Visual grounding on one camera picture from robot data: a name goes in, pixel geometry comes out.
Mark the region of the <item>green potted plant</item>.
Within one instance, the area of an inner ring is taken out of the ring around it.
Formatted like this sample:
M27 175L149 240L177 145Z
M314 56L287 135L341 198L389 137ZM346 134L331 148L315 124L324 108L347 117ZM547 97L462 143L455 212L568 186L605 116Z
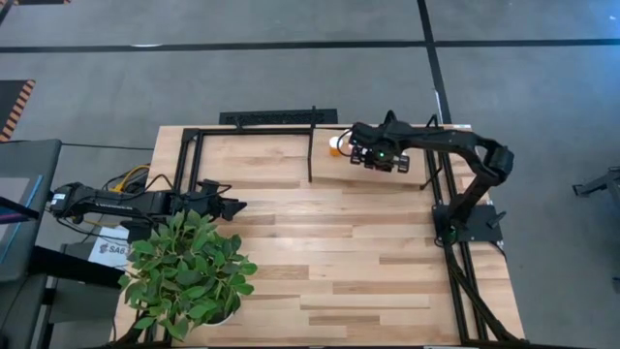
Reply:
M130 244L130 269L118 283L139 317L132 331L159 326L182 341L195 328L220 325L254 293L258 266L239 252L238 235L221 236L214 217L180 211Z

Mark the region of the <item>hazard-striped floor mat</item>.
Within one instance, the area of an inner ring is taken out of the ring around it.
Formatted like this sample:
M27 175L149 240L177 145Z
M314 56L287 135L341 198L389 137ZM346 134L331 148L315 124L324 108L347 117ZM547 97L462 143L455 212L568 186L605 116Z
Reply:
M0 80L0 143L11 139L35 85L33 79Z

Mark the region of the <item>black control box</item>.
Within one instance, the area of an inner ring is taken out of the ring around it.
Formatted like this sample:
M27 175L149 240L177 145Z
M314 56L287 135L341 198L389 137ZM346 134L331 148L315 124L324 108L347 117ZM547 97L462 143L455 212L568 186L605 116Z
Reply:
M152 225L147 221L121 221L120 225L128 230L127 241L129 243L138 240L149 240L151 237Z

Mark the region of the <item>white printed sign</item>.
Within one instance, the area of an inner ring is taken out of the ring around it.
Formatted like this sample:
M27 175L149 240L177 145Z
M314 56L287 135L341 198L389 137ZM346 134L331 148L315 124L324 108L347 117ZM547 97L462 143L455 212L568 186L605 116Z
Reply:
M129 266L129 231L121 226L104 227L93 244L88 261L99 265L124 270Z

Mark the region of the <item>grey side table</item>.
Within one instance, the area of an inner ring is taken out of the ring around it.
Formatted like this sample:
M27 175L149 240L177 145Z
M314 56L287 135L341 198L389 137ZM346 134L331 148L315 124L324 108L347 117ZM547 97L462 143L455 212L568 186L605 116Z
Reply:
M0 349L29 349L47 284L44 257L36 244L61 149L59 140L0 143L0 189L39 214L0 227Z

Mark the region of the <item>black stand leg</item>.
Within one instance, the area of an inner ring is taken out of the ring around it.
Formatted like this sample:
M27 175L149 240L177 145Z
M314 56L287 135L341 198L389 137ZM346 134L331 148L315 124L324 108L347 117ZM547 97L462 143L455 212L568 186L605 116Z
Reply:
M604 175L585 184L575 184L572 189L578 197L607 190L614 200L620 200L620 167L610 167Z

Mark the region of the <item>grey equipment cart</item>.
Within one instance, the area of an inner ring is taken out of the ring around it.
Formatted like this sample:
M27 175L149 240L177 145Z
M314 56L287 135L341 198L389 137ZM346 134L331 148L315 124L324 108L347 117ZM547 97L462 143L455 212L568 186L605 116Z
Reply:
M59 248L69 271L46 281L31 349L86 349L109 341L121 271L91 262L93 247L78 242Z

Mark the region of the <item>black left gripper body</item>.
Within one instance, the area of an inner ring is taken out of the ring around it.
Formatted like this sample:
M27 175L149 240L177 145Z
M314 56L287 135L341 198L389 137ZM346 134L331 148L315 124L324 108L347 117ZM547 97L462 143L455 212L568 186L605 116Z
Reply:
M201 217L208 217L209 222L216 220L221 213L219 189L221 183L218 181L204 179L197 183L200 189L192 201L192 210Z

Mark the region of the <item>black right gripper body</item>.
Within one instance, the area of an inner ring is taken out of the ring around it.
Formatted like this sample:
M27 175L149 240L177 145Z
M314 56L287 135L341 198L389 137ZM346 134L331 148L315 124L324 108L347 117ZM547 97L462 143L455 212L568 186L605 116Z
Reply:
M410 170L410 157L405 153L395 155L391 150L382 148L366 148L353 145L350 154L352 165L362 165L366 169L391 173L397 170L406 174Z

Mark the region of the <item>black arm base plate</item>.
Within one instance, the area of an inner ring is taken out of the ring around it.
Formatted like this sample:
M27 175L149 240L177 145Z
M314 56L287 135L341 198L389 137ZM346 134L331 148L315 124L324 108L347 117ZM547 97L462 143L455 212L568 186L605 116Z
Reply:
M500 221L506 216L505 211L497 212L492 205L474 206L466 223L457 226L450 221L448 208L445 205L432 207L436 236L442 244L498 242L503 239Z

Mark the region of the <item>black perforated floor strip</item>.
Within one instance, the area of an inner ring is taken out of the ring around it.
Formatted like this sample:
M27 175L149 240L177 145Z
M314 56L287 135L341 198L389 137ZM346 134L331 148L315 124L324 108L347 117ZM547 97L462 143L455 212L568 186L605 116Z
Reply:
M337 124L337 109L282 111L226 111L219 114L220 125Z

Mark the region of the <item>black aluminium rig frame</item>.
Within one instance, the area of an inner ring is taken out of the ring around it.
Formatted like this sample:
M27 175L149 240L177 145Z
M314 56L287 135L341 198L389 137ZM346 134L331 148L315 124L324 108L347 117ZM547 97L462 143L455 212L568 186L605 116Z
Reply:
M525 340L507 262L491 242L439 242L432 207L472 181L454 153L423 150L422 185L313 179L315 129L341 125L164 126L153 165L187 190L208 178L247 203L224 237L258 266L255 287L186 347L471 345Z

